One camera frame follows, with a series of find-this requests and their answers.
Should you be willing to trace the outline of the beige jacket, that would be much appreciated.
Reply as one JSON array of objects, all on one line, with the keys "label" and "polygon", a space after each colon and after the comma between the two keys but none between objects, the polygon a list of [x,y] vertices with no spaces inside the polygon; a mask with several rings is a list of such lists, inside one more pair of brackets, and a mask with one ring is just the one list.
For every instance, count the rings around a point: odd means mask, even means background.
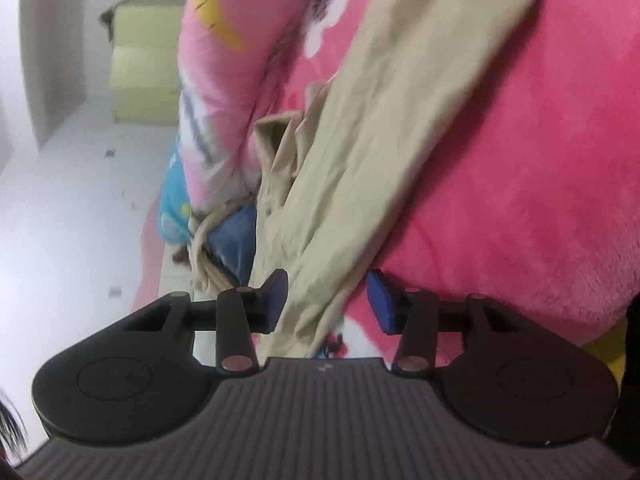
[{"label": "beige jacket", "polygon": [[307,109],[257,123],[250,280],[288,274],[259,359],[316,353],[428,155],[533,2],[369,0],[340,68]]}]

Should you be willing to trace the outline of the beige garment pile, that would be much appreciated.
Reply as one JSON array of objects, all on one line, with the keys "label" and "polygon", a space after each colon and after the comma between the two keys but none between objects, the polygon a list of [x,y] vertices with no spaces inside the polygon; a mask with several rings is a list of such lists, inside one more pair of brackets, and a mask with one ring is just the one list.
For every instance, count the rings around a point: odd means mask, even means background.
[{"label": "beige garment pile", "polygon": [[186,254],[181,259],[189,263],[194,288],[204,292],[206,297],[214,298],[226,289],[240,286],[235,284],[222,264],[215,260],[207,243],[207,234],[232,212],[249,203],[255,205],[253,196],[226,203],[210,214],[191,214],[189,228],[192,240],[189,245],[183,246]]}]

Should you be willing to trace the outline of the blue jeans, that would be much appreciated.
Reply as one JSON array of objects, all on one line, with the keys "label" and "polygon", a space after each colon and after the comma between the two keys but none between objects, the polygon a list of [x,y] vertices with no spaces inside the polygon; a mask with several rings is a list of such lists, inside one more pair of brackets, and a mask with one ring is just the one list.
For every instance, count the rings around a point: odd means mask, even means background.
[{"label": "blue jeans", "polygon": [[207,243],[232,276],[235,284],[246,286],[250,281],[256,252],[256,207],[242,206],[207,234]]}]

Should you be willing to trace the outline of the pink cartoon quilt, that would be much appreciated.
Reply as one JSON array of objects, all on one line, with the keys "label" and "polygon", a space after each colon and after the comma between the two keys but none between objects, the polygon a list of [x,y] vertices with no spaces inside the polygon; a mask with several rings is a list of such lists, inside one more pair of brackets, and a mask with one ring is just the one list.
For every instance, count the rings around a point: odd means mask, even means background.
[{"label": "pink cartoon quilt", "polygon": [[369,0],[186,0],[178,153],[193,210],[254,192],[259,119],[299,110],[332,79]]}]

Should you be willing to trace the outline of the yellow-green wardrobe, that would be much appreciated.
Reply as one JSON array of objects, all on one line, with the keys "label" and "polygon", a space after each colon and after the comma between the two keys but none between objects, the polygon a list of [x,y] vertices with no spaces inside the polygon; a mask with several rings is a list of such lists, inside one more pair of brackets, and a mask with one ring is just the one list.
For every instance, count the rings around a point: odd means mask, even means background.
[{"label": "yellow-green wardrobe", "polygon": [[186,0],[122,0],[100,15],[112,47],[110,91],[118,122],[178,122],[178,39]]}]

